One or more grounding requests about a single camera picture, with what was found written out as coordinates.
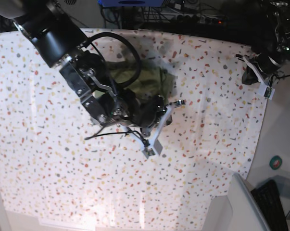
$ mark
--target black cable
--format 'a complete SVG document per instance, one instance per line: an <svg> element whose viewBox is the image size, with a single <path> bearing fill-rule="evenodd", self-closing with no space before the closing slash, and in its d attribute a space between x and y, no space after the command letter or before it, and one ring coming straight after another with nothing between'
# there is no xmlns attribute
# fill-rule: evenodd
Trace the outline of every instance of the black cable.
<svg viewBox="0 0 290 231"><path fill-rule="evenodd" d="M108 136L108 135L119 135L119 134L131 134L131 133L137 133L139 136L135 135L140 141L144 144L145 147L149 145L148 141L138 132L135 130L129 130L129 131L121 131L121 132L109 132L109 133L104 133L104 134L99 134L105 127L101 128L96 134L90 137L86 137L85 140L88 141L92 138L100 137L100 136Z"/></svg>
<svg viewBox="0 0 290 231"><path fill-rule="evenodd" d="M102 58L103 62L106 64L105 58L104 58L104 56L101 54L101 52L98 50L98 48L93 44L93 42L91 42L91 45L92 45L93 48L96 50L96 52L98 53L98 55Z"/></svg>
<svg viewBox="0 0 290 231"><path fill-rule="evenodd" d="M120 24L119 24L119 12L115 12L115 10L117 11L117 9L110 9L110 11L113 13L113 17L115 18L115 22L117 24L118 29L121 28Z"/></svg>
<svg viewBox="0 0 290 231"><path fill-rule="evenodd" d="M104 27L104 28L107 28L107 25L106 25L106 19L105 19L105 17L103 17L103 16L102 16L102 18L103 18L103 27Z"/></svg>
<svg viewBox="0 0 290 231"><path fill-rule="evenodd" d="M131 53L133 54L135 61L136 61L136 71L134 73L134 75L127 81L123 82L123 83L118 83L118 85L122 88L125 88L129 85L131 85L135 80L138 79L140 72L141 72L141 60L140 60L140 56L137 53L136 49L132 46L132 44L126 40L124 37L115 34L115 33L111 33L111 32L102 32L96 35L93 35L92 37L88 38L87 42L85 42L84 46L87 47L89 46L94 40L97 40L99 38L102 37L111 37L114 38L116 40L121 41L123 44L125 44L128 49L131 51Z"/></svg>
<svg viewBox="0 0 290 231"><path fill-rule="evenodd" d="M100 134L100 132L102 132L104 129L106 128L106 125L104 125L99 131L97 131L95 134L93 134L92 136L89 136L89 137L86 137L86 138L84 138L84 140L90 140L90 139L92 139L92 138L95 138L95 137L97 137L99 134Z"/></svg>
<svg viewBox="0 0 290 231"><path fill-rule="evenodd" d="M101 5L99 5L99 7L100 7L100 14L101 14L102 18L103 18L106 22L108 22L108 23L116 24L116 16L115 16L115 14L114 14L114 12L113 12L114 7L103 7L103 6L101 6ZM105 10L105 9L109 9L109 10L113 13L113 16L114 16L115 20L112 21L111 19L109 19L109 18L106 17L106 15L105 15L105 13L104 13L104 10Z"/></svg>
<svg viewBox="0 0 290 231"><path fill-rule="evenodd" d="M273 74L272 76L275 76L277 79L282 79L282 78L288 78L288 77L290 77L290 75L285 75L285 76L278 77L275 74Z"/></svg>
<svg viewBox="0 0 290 231"><path fill-rule="evenodd" d="M281 76L281 77L278 77L278 76L276 76L276 78L277 78L277 79L281 79L281 78L288 78L288 77L290 77L290 75Z"/></svg>

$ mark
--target table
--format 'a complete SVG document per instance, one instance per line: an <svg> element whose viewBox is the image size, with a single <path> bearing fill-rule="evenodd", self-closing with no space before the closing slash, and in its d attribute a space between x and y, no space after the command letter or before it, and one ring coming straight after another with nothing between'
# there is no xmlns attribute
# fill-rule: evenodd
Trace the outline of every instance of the table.
<svg viewBox="0 0 290 231"><path fill-rule="evenodd" d="M85 29L91 36L101 29ZM0 34L0 189L7 210L43 221L146 230L200 230L231 176L246 177L266 100L241 84L239 44L153 31L114 30L142 59L176 76L186 99L146 160L131 137L84 141L92 126L76 94L20 33ZM126 56L96 41L108 61Z"/></svg>

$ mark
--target blue device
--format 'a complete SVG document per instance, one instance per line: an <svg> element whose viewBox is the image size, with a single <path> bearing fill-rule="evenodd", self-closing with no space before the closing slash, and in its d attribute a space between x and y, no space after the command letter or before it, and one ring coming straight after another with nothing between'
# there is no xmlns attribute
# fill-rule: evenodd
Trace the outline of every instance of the blue device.
<svg viewBox="0 0 290 231"><path fill-rule="evenodd" d="M169 3L170 0L99 0L98 3L104 7L119 6L150 6L162 7Z"/></svg>

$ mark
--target green cloth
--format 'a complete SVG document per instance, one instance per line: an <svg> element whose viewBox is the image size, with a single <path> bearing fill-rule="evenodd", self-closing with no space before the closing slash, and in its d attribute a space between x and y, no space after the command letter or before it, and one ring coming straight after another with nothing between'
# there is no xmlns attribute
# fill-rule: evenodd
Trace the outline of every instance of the green cloth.
<svg viewBox="0 0 290 231"><path fill-rule="evenodd" d="M117 83L122 83L130 79L135 73L135 64L128 62L107 63L111 76ZM164 102L172 90L174 76L167 73L160 67L152 66L148 61L142 61L142 69L139 78L127 88L134 91L137 98L147 100L155 95L162 95Z"/></svg>

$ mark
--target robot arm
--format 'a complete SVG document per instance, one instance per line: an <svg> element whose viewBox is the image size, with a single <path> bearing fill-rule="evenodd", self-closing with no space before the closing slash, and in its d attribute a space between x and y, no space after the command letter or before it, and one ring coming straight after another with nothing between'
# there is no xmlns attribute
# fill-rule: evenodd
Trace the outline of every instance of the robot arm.
<svg viewBox="0 0 290 231"><path fill-rule="evenodd" d="M78 95L92 121L102 126L99 132L114 124L140 128L139 133L127 127L126 134L133 133L141 141L147 158L161 153L162 146L157 136L163 126L169 124L174 107L165 105L160 95L145 101L138 99L128 88L140 75L141 60L125 38L110 32L87 38L53 0L0 0L0 14L13 19L15 26L32 42L49 67L61 65L61 75ZM116 83L111 77L105 59L92 43L101 37L117 39L130 49L137 64L131 79ZM82 51L90 44L99 55ZM104 94L95 98L95 91ZM152 141L146 140L144 137L149 137L154 128L157 128L157 136L153 136ZM90 138L100 136L99 132Z"/></svg>
<svg viewBox="0 0 290 231"><path fill-rule="evenodd" d="M258 41L252 46L255 57L242 57L247 69L242 83L250 85L261 82L259 93L272 98L273 76L286 62L290 62L290 0L258 0L259 22L263 24L268 41Z"/></svg>

